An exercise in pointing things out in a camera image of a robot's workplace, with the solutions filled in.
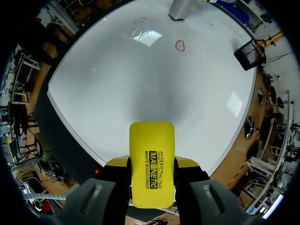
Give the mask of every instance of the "floor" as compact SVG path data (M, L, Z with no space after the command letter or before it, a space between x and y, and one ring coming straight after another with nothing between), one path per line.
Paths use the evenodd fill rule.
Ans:
M109 4L109 3L103 3L103 1L101 2L102 5L105 5L106 7ZM67 42L67 40L62 35L60 35L60 37L65 42ZM51 54L52 57L56 56L55 48L51 44L46 44L45 49ZM34 90L31 93L29 93L29 104L27 105L28 113L31 113L34 110L34 106L37 101L37 97L42 82L50 69L50 66L44 63L40 63L40 67L41 69L39 71L36 71L33 75L33 79L35 79L35 86L34 86ZM263 81L259 76L259 74L257 73L254 96L248 112L249 115L252 115L254 117L255 124L261 124L265 114L265 108L266 108L265 105L260 106L258 102L257 90L259 87L261 87L264 91L266 91ZM32 132L37 133L39 132L39 129L33 128ZM211 178L222 182L225 186L231 189L234 186L234 184L238 181L239 177L241 177L244 174L244 172L248 169L248 167L245 165L246 154L249 147L257 139L257 136L258 136L258 132L255 131L251 139L246 140L244 138L243 129L242 129L234 145L232 146L231 150L228 152L227 156L225 157L221 165L218 167L218 169L213 173ZM28 133L27 143L31 144L33 143L33 141L34 141L34 136L31 133ZM42 183L44 187L52 194L64 195L70 189L70 186L62 185L61 183L57 183L57 182L52 183L48 178L44 177L42 174L39 174L39 177L41 181L43 181ZM127 224L133 224L137 222L131 220L131 218L127 218L127 220L130 221Z

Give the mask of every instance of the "white surface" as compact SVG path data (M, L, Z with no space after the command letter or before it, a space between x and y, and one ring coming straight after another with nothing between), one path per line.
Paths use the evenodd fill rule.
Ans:
M251 37L204 2L186 21L173 22L171 3L134 1L96 23L58 66L48 96L102 165L129 154L131 123L168 120L175 126L175 154L211 175L251 103L255 70L244 71L233 55Z

